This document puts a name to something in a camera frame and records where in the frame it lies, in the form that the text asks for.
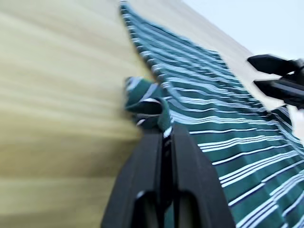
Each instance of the green striped fabric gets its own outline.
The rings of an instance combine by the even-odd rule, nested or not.
[[[286,106],[268,112],[216,51],[138,16],[121,14],[158,83],[127,79],[137,125],[184,124],[216,168],[237,227],[304,227],[304,148]]]

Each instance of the beige surface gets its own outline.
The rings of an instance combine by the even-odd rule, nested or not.
[[[148,19],[218,50],[250,90],[251,55],[178,0],[132,0]],[[96,228],[140,131],[123,83],[150,77],[116,0],[0,2],[0,227]],[[268,107],[277,106],[265,99]]]

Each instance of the striped towel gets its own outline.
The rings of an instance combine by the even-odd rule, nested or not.
[[[184,124],[215,166],[238,228],[304,227],[304,148],[286,106],[268,112],[218,52],[121,14],[158,83],[128,78],[126,110],[143,128]]]

